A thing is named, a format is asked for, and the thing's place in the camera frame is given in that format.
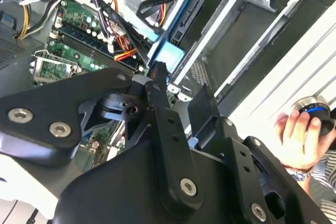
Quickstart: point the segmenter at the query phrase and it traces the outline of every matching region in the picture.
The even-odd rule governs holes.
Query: capacitor
[[[73,56],[74,56],[75,59],[79,59],[79,58],[80,58],[80,55],[79,55],[79,53],[77,53],[77,52],[75,52],[75,53],[73,54]]]

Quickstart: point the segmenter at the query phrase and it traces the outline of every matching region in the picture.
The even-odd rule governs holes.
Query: striped sleeve
[[[327,151],[314,166],[312,176],[336,193],[336,151]]]
[[[321,200],[322,212],[329,218],[331,223],[336,224],[336,204],[327,200]]]
[[[328,186],[336,193],[336,151],[327,151],[314,166],[312,176],[321,184]],[[321,200],[322,212],[336,224],[336,203]]]

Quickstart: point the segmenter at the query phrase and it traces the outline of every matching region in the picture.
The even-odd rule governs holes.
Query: white surface
[[[272,151],[274,123],[299,99],[322,95],[336,107],[336,3],[292,47],[230,115],[238,134],[253,135]]]
[[[12,209],[15,200],[7,201],[0,199],[0,223],[4,221],[10,210]],[[6,220],[5,224],[26,224],[28,218],[32,215],[34,207],[31,205],[19,201],[11,215]],[[35,218],[35,224],[46,224],[47,219],[39,212]]]
[[[0,177],[7,181],[0,184],[1,199],[28,202],[46,218],[52,219],[58,202],[57,197],[11,157],[0,154],[0,164],[6,164],[0,165]]]
[[[118,153],[118,149],[115,147],[111,147],[109,151],[109,155],[107,156],[107,161],[113,159]]]

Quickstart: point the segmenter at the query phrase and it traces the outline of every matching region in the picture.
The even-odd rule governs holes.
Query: white cable
[[[49,10],[49,13],[48,13],[48,15],[47,15],[47,18],[44,20],[44,22],[42,23],[42,25],[41,25],[39,28],[35,29],[34,31],[31,31],[31,32],[27,33],[24,37],[22,37],[22,39],[28,37],[28,36],[31,35],[31,34],[36,33],[37,31],[40,31],[40,30],[46,25],[46,23],[48,22],[49,18],[50,18],[51,15],[52,15],[53,11],[55,10],[56,6],[57,6],[61,1],[62,1],[62,0],[58,0],[58,1],[54,2],[53,5],[51,6],[50,10]]]

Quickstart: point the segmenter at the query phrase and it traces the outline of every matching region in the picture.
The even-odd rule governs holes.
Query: finger
[[[329,149],[329,146],[332,144],[332,142],[336,138],[336,130],[333,129],[329,134],[321,137],[319,141],[318,151],[319,156],[323,156],[325,152]]]
[[[285,130],[283,131],[284,143],[290,140],[290,137],[292,136],[292,133],[295,127],[296,120],[298,119],[299,115],[300,113],[298,110],[293,110],[293,112],[289,116],[287,123],[286,123]]]
[[[305,111],[302,112],[297,119],[294,130],[291,136],[291,141],[299,142],[300,144],[304,144],[305,141],[305,132],[309,123],[310,116]]]
[[[318,145],[319,145],[319,134],[321,130],[321,121],[318,118],[313,118],[310,121],[308,130],[307,130],[307,138],[305,142],[304,154],[306,157],[311,158],[312,161],[317,159],[318,153]]]
[[[282,136],[284,134],[287,120],[288,120],[288,116],[285,116],[281,118],[275,125],[275,134],[277,136],[277,139],[281,142],[281,144],[282,144]]]

